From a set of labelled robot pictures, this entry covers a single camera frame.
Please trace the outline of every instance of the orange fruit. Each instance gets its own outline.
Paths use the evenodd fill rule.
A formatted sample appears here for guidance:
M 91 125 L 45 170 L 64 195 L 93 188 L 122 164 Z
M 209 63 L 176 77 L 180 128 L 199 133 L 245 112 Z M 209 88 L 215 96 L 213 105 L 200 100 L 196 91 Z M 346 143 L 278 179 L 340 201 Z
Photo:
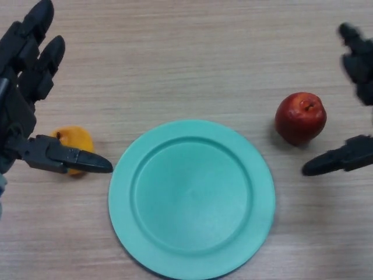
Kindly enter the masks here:
M 80 126 L 71 125 L 60 127 L 53 131 L 50 136 L 58 138 L 63 146 L 94 153 L 94 145 L 91 135 Z M 68 171 L 69 175 L 77 175 L 80 173 L 83 173 L 83 171 L 74 169 L 69 169 Z

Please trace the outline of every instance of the plate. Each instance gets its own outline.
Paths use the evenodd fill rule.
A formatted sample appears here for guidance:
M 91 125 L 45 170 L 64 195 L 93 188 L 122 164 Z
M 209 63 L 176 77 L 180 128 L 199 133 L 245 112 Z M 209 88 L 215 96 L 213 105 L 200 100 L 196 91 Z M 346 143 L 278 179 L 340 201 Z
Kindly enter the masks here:
M 258 150 L 221 124 L 182 120 L 140 136 L 112 174 L 111 222 L 127 252 L 174 279 L 223 276 L 263 245 L 275 214 Z

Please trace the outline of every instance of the red apple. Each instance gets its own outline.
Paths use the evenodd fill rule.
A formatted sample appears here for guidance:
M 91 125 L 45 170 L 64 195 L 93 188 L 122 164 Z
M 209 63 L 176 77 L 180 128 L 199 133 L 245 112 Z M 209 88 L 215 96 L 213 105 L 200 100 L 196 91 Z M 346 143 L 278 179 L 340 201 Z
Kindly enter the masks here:
M 321 99 L 309 92 L 285 98 L 275 116 L 275 129 L 289 144 L 299 146 L 314 139 L 324 129 L 326 111 Z

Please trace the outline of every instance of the plate rim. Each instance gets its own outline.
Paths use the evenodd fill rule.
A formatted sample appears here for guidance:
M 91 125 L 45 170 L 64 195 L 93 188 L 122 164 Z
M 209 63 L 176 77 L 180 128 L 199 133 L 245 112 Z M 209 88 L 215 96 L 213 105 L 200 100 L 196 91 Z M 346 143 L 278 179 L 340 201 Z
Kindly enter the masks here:
M 138 236 L 135 234 L 135 232 L 137 234 L 139 234 L 139 232 L 141 231 L 140 228 L 138 228 L 138 225 L 136 223 L 136 221 L 133 220 L 133 216 L 132 215 L 132 219 L 129 214 L 129 212 L 131 211 L 131 196 L 129 195 L 128 196 L 128 201 L 127 203 L 121 203 L 122 205 L 122 209 L 119 209 L 118 208 L 118 193 L 120 193 L 120 190 L 118 189 L 118 187 L 113 187 L 113 186 L 118 186 L 118 183 L 116 183 L 118 181 L 118 178 L 120 178 L 120 171 L 119 169 L 121 168 L 122 165 L 126 165 L 125 162 L 127 160 L 127 157 L 131 158 L 133 157 L 133 155 L 131 155 L 131 153 L 133 153 L 134 155 L 136 154 L 143 154 L 143 157 L 137 159 L 137 164 L 133 164 L 134 166 L 134 170 L 137 169 L 137 166 L 139 164 L 139 162 L 150 152 L 150 150 L 152 150 L 156 145 L 155 143 L 157 141 L 161 141 L 161 142 L 165 142 L 167 140 L 167 138 L 175 138 L 177 136 L 177 134 L 174 134 L 172 133 L 172 131 L 174 130 L 175 126 L 182 126 L 184 127 L 184 131 L 185 131 L 185 135 L 186 137 L 190 136 L 190 131 L 199 131 L 198 134 L 200 133 L 205 133 L 205 131 L 208 131 L 208 129 L 211 129 L 212 131 L 218 131 L 218 132 L 221 132 L 221 133 L 224 133 L 226 134 L 226 139 L 228 140 L 225 140 L 223 141 L 223 144 L 226 142 L 226 143 L 229 143 L 230 145 L 232 145 L 232 139 L 239 142 L 239 145 L 244 145 L 244 146 L 247 146 L 247 149 L 244 149 L 243 151 L 240 151 L 239 154 L 234 153 L 233 150 L 235 150 L 234 148 L 232 149 L 230 146 L 227 146 L 227 145 L 224 145 L 226 148 L 228 148 L 229 150 L 232 151 L 232 153 L 237 156 L 237 158 L 239 158 L 240 161 L 242 161 L 242 157 L 244 158 L 244 167 L 246 167 L 246 172 L 247 174 L 249 174 L 250 176 L 250 181 L 252 183 L 252 186 L 251 188 L 253 190 L 255 190 L 255 182 L 256 184 L 258 183 L 258 178 L 257 176 L 253 176 L 252 175 L 252 171 L 248 170 L 247 169 L 247 164 L 248 164 L 248 159 L 247 159 L 247 156 L 251 157 L 251 160 L 253 157 L 255 157 L 254 161 L 258 161 L 256 162 L 254 165 L 251 163 L 251 166 L 253 166 L 254 168 L 254 171 L 258 171 L 260 170 L 261 172 L 265 172 L 265 175 L 263 176 L 264 178 L 264 185 L 266 185 L 266 188 L 267 188 L 267 193 L 271 196 L 269 197 L 267 200 L 266 200 L 266 203 L 267 205 L 265 206 L 260 206 L 260 205 L 256 205 L 256 207 L 258 208 L 259 207 L 259 214 L 260 214 L 260 208 L 262 207 L 262 211 L 266 212 L 266 222 L 265 222 L 265 225 L 262 225 L 262 221 L 258 220 L 256 221 L 256 223 L 259 224 L 260 228 L 261 228 L 261 231 L 262 231 L 262 234 L 260 236 L 255 236 L 255 238 L 257 239 L 256 241 L 256 246 L 253 246 L 251 242 L 247 242 L 247 244 L 251 244 L 249 247 L 250 250 L 248 250 L 249 252 L 248 253 L 242 253 L 240 254 L 241 257 L 237 258 L 237 259 L 240 259 L 240 261 L 233 261 L 233 264 L 229 265 L 229 266 L 226 266 L 226 267 L 221 267 L 221 265 L 215 265 L 215 272 L 214 273 L 209 273 L 209 271 L 206 273 L 204 271 L 204 273 L 199 273 L 199 275 L 197 276 L 198 273 L 195 273 L 195 275 L 185 275 L 185 273 L 177 273 L 175 272 L 175 269 L 162 269 L 162 267 L 160 267 L 159 265 L 154 265 L 152 264 L 152 259 L 149 257 L 149 256 L 144 256 L 144 253 L 141 253 L 140 251 L 142 250 L 147 250 L 147 253 L 149 254 L 158 254 L 159 256 L 164 256 L 165 254 L 167 255 L 169 252 L 160 252 L 161 251 L 161 248 L 158 248 L 158 249 L 155 249 L 153 248 L 153 250 L 150 250 L 149 246 L 152 246 L 152 247 L 157 247 L 157 245 L 154 245 L 154 244 L 150 244 L 151 243 L 151 240 L 146 240 L 146 236 Z M 221 143 L 219 141 L 219 139 L 213 139 L 215 142 L 218 142 L 218 143 Z M 265 159 L 263 158 L 263 156 L 261 155 L 261 153 L 258 151 L 258 149 L 256 147 L 253 146 L 253 144 L 251 144 L 245 137 L 243 137 L 241 134 L 239 134 L 237 131 L 223 125 L 223 124 L 219 124 L 217 122 L 212 122 L 212 121 L 206 121 L 206 120 L 177 120 L 177 121 L 171 121 L 171 122 L 166 122 L 164 124 L 161 124 L 161 125 L 158 125 L 152 129 L 150 129 L 148 132 L 145 132 L 144 134 L 142 134 L 140 137 L 138 137 L 136 140 L 134 140 L 130 145 L 129 147 L 126 149 L 126 151 L 123 153 L 123 155 L 120 157 L 114 171 L 113 171 L 113 174 L 112 174 L 112 178 L 110 180 L 110 186 L 109 186 L 109 192 L 108 192 L 108 210 L 109 210 L 109 216 L 110 216 L 110 221 L 111 221 L 111 224 L 112 224 L 112 227 L 114 229 L 114 232 L 119 240 L 119 242 L 121 243 L 121 245 L 123 246 L 123 248 L 131 255 L 131 257 L 133 257 L 140 265 L 144 266 L 146 269 L 148 269 L 149 271 L 152 271 L 154 272 L 155 274 L 159 274 L 159 275 L 163 275 L 165 277 L 170 277 L 170 278 L 174 278 L 174 279 L 184 279 L 184 280 L 197 280 L 197 279 L 210 279 L 210 278 L 216 278 L 216 277 L 221 277 L 223 275 L 227 275 L 231 272 L 233 272 L 234 270 L 236 270 L 237 268 L 239 268 L 240 266 L 242 266 L 243 264 L 245 264 L 247 261 L 249 261 L 257 252 L 258 250 L 263 246 L 264 242 L 266 241 L 266 239 L 268 238 L 268 235 L 270 233 L 270 230 L 272 228 L 272 225 L 273 225 L 273 221 L 274 221 L 274 218 L 275 218 L 275 212 L 276 212 L 276 193 L 275 193 L 275 184 L 274 184 L 274 181 L 273 181 L 273 176 L 270 172 L 270 168 L 269 166 L 267 165 Z M 129 219 L 127 219 L 127 224 L 124 225 L 123 224 L 123 221 L 119 221 L 119 216 L 121 217 L 121 214 L 124 214 L 124 217 L 129 217 Z M 247 231 L 247 227 L 249 226 L 250 222 L 247 221 L 246 222 L 246 225 L 243 229 L 241 229 L 241 232 L 238 233 L 238 235 L 242 235 L 245 233 L 245 230 Z M 123 228 L 125 229 L 126 227 L 122 227 L 122 226 L 132 226 L 133 228 L 130 229 L 130 230 L 122 230 Z M 142 243 L 142 244 L 137 244 L 138 248 L 136 249 L 136 245 L 134 245 L 134 243 L 139 243 L 139 241 Z M 194 259 L 207 259 L 206 256 L 194 256 Z M 193 263 L 192 260 L 189 260 L 189 259 L 186 259 L 185 263 Z M 174 261 L 174 263 L 172 264 L 172 261 L 171 261 L 171 264 L 168 263 L 166 264 L 167 267 L 174 267 L 175 265 L 178 265 L 178 261 Z

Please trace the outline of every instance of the table surface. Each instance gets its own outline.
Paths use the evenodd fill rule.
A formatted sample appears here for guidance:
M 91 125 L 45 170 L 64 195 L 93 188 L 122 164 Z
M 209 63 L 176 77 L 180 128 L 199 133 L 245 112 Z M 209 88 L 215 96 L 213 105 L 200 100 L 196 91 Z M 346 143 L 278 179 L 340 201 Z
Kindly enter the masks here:
M 0 1 L 0 30 L 36 1 Z M 201 118 L 246 136 L 273 172 L 277 211 L 254 258 L 226 279 L 373 277 L 371 168 L 302 177 L 303 163 L 372 129 L 372 110 L 354 97 L 339 65 L 336 28 L 373 36 L 370 0 L 55 0 L 48 39 L 66 54 L 35 134 L 77 124 L 116 164 L 145 131 Z M 290 93 L 313 92 L 328 112 L 306 149 L 273 133 Z M 110 175 L 81 180 L 17 162 L 6 175 L 0 222 L 0 279 L 158 279 L 119 244 L 107 209 Z

